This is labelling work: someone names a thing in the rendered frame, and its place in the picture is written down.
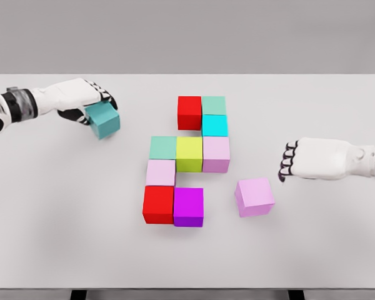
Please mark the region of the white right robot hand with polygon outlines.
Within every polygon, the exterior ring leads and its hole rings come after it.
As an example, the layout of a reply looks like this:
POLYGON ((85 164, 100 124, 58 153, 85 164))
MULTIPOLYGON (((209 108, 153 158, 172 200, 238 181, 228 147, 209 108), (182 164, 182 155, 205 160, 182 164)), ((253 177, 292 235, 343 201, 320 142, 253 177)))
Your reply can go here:
POLYGON ((302 137, 287 142, 282 154, 278 179, 339 180, 349 175, 349 158, 354 146, 347 141, 302 137))

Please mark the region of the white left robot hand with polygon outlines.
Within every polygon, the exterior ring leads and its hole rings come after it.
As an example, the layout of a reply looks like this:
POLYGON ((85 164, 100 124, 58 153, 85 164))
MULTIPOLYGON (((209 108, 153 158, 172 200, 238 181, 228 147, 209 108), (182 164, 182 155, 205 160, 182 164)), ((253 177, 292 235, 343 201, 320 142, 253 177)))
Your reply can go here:
POLYGON ((86 108, 100 102, 108 102, 116 111, 114 97, 100 85, 83 78, 71 79, 49 86, 45 90, 51 110, 60 117, 83 125, 90 125, 86 108))

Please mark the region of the teal cube block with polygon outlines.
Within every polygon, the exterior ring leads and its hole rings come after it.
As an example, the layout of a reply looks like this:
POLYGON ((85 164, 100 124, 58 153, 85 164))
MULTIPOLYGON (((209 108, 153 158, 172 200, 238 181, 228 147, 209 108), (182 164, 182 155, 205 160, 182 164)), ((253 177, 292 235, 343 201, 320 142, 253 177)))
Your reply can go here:
POLYGON ((110 102, 100 101, 85 108, 89 125, 98 139, 120 130, 120 116, 110 102))

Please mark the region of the mint green cube block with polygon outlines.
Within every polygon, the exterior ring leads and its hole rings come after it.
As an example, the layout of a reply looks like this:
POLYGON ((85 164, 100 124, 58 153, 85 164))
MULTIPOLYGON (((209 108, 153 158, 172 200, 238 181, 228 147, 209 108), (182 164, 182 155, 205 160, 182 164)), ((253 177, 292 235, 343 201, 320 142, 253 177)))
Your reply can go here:
POLYGON ((226 115, 226 98, 224 96, 202 96, 203 115, 226 115))
POLYGON ((150 159, 176 159, 176 136, 152 136, 149 158, 150 159))

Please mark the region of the cyan cube block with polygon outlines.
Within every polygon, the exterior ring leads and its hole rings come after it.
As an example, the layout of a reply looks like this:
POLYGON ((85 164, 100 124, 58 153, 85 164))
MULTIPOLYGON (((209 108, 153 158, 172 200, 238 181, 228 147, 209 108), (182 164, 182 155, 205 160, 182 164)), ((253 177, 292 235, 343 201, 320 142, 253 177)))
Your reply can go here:
POLYGON ((203 136, 228 136, 228 119, 226 115, 203 115, 202 116, 203 136))

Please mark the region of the red cube block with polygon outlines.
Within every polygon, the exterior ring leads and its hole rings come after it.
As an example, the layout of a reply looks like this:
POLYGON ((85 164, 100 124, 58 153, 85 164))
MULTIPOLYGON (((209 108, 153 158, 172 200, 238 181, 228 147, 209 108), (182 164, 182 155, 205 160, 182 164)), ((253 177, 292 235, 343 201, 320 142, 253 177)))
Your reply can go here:
POLYGON ((201 123, 201 96, 179 96, 177 99, 177 128, 200 131, 201 123))
POLYGON ((146 224, 174 224, 174 186, 146 186, 142 215, 146 224))

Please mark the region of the pale pink cube block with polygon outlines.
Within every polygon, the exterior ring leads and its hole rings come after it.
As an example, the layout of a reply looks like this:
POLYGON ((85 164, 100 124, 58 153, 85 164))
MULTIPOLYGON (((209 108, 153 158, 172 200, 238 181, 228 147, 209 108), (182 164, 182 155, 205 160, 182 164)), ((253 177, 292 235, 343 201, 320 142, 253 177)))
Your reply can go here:
POLYGON ((176 161, 168 159, 150 159, 147 164, 147 186, 174 186, 176 161))

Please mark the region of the yellow cube block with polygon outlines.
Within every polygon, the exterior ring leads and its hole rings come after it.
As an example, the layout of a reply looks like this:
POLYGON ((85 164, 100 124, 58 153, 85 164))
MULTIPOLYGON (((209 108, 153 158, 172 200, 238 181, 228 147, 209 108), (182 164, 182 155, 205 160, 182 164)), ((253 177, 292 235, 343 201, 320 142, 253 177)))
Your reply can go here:
POLYGON ((201 173, 202 170, 202 137, 177 137, 176 171, 178 173, 201 173))

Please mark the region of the magenta purple cube block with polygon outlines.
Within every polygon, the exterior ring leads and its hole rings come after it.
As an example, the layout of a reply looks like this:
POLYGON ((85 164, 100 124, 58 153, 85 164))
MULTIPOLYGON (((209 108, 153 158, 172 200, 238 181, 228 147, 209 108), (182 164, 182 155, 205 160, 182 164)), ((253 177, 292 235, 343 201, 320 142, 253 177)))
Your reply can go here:
POLYGON ((176 187, 174 189, 173 220, 176 227, 203 227, 203 188, 176 187))

